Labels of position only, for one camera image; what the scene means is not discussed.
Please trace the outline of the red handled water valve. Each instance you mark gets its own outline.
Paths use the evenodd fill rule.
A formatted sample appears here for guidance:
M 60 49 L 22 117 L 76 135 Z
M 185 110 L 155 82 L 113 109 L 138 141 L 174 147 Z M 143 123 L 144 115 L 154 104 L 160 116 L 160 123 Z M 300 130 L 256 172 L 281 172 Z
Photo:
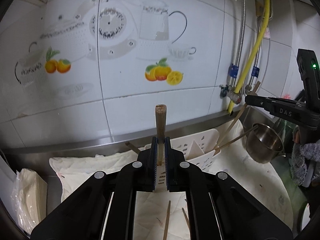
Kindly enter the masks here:
M 233 103 L 238 105 L 242 101 L 240 93 L 234 91 L 234 87 L 229 85 L 220 85 L 220 98 L 228 97 Z

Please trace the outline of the cream plastic utensil holder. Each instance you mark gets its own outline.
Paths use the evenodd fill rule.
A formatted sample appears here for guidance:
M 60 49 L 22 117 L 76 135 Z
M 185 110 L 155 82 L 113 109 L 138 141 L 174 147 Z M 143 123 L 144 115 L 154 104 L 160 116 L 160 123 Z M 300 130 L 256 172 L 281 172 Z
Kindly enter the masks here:
M 217 129 L 171 139 L 171 147 L 181 151 L 186 161 L 197 165 L 202 171 L 209 172 L 212 164 L 215 147 L 220 133 Z

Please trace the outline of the wooden chopstick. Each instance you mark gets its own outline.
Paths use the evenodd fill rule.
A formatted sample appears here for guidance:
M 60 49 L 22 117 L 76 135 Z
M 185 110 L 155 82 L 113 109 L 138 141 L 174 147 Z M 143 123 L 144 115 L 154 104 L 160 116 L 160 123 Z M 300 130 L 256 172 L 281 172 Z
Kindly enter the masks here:
M 171 208 L 171 201 L 168 202 L 167 213 L 166 213 L 166 218 L 165 218 L 164 233 L 163 233 L 163 240 L 167 240 L 167 236 L 168 236 L 170 208 Z
M 155 107 L 155 117 L 156 117 L 156 129 L 157 129 L 157 140 L 158 140 L 158 150 L 157 150 L 157 165 L 161 166 L 164 157 L 164 140 L 165 140 L 165 127 L 167 119 L 167 106 L 156 105 Z
M 232 143 L 240 140 L 241 138 L 243 138 L 244 136 L 248 135 L 249 133 L 251 133 L 253 130 L 255 130 L 255 129 L 257 129 L 257 128 L 258 128 L 258 125 L 254 125 L 252 128 L 250 128 L 249 130 L 247 130 L 247 131 L 246 131 L 245 133 L 243 133 L 242 135 L 234 138 L 233 140 L 225 143 L 225 144 L 222 145 L 222 146 L 215 147 L 214 150 L 215 150 L 216 152 L 219 152 L 219 151 L 222 150 L 223 148 L 225 148 L 225 147 L 231 145 Z
M 258 88 L 260 87 L 261 82 L 258 81 L 255 85 L 255 87 L 253 88 L 253 91 L 250 93 L 250 95 L 254 95 L 256 94 Z M 233 128 L 233 126 L 236 124 L 236 122 L 240 119 L 240 117 L 242 116 L 242 114 L 244 113 L 245 109 L 247 108 L 247 104 L 245 103 L 243 105 L 243 107 L 240 109 L 240 111 L 238 112 L 238 114 L 236 115 L 236 117 L 233 119 L 232 123 L 229 125 L 229 127 L 225 130 L 224 133 L 222 133 L 216 143 L 216 145 L 214 146 L 214 150 L 217 150 L 219 148 L 219 146 L 221 145 L 222 141 L 224 140 L 224 138 L 228 135 L 228 133 L 231 131 L 231 129 Z
M 127 141 L 125 142 L 125 145 L 131 149 L 132 151 L 134 151 L 135 153 L 139 154 L 140 153 L 140 149 L 138 147 L 136 147 L 134 144 L 132 144 L 131 142 Z
M 187 213 L 186 213 L 186 211 L 185 211 L 185 209 L 183 207 L 181 209 L 182 209 L 182 212 L 183 212 L 187 227 L 190 230 L 190 223 L 189 223 L 189 219 L 188 219 Z

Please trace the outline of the grey knitted glove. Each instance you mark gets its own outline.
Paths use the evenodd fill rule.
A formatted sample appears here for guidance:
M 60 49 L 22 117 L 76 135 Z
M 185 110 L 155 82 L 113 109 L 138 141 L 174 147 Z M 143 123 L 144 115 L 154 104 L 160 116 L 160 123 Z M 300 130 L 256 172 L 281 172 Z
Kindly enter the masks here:
M 319 140 L 302 145 L 298 127 L 293 130 L 291 176 L 298 186 L 319 185 Z

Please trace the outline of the bagged stack of napkins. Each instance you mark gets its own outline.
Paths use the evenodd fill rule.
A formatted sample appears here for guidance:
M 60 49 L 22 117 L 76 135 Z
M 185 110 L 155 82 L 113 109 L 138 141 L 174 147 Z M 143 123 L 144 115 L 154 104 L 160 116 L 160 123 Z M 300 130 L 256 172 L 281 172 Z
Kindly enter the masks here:
M 11 193 L 18 226 L 28 235 L 47 215 L 47 183 L 33 170 L 16 173 Z

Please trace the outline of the white quilted patterned mat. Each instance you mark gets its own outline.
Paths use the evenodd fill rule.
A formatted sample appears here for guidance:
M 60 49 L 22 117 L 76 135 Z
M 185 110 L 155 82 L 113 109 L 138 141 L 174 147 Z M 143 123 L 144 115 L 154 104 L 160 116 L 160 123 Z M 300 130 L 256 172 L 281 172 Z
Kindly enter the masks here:
M 229 123 L 215 129 L 225 132 Z M 223 171 L 228 173 L 259 202 L 266 206 L 289 228 L 293 226 L 293 212 L 289 195 L 283 182 L 270 163 L 255 162 L 245 150 L 245 138 L 232 143 L 218 154 L 214 154 L 209 173 Z M 84 158 L 54 157 L 49 165 L 61 181 L 61 200 L 65 200 L 94 172 L 106 174 L 119 171 L 123 166 L 137 159 L 132 150 L 110 156 L 96 155 Z M 164 173 L 161 184 L 155 193 L 139 192 L 137 194 L 134 239 L 162 239 L 168 202 L 171 201 L 168 239 L 189 239 L 182 207 L 187 211 L 185 193 L 169 193 L 165 190 Z

